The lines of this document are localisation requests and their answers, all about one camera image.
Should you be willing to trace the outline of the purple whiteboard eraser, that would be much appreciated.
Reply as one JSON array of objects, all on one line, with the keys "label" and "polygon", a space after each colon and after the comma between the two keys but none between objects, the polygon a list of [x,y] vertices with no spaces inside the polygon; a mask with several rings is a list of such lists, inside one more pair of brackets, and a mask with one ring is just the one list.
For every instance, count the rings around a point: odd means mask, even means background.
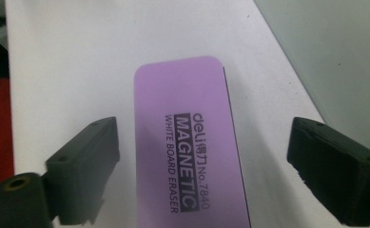
[{"label": "purple whiteboard eraser", "polygon": [[251,228],[219,60],[141,66],[134,115],[138,228]]}]

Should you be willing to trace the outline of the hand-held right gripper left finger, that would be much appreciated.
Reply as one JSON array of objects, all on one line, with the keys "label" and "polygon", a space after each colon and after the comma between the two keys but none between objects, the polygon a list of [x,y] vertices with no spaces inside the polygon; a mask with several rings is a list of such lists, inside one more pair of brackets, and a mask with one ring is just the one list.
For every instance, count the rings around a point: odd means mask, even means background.
[{"label": "hand-held right gripper left finger", "polygon": [[114,117],[90,123],[46,161],[50,215],[63,225],[94,222],[107,180],[120,160]]}]

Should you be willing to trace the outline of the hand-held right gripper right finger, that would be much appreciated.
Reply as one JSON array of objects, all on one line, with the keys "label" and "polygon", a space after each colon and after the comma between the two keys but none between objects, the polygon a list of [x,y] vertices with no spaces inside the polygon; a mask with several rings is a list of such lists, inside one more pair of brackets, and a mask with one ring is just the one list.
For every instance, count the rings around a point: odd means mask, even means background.
[{"label": "hand-held right gripper right finger", "polygon": [[314,120],[293,119],[287,161],[342,224],[370,226],[370,149]]}]

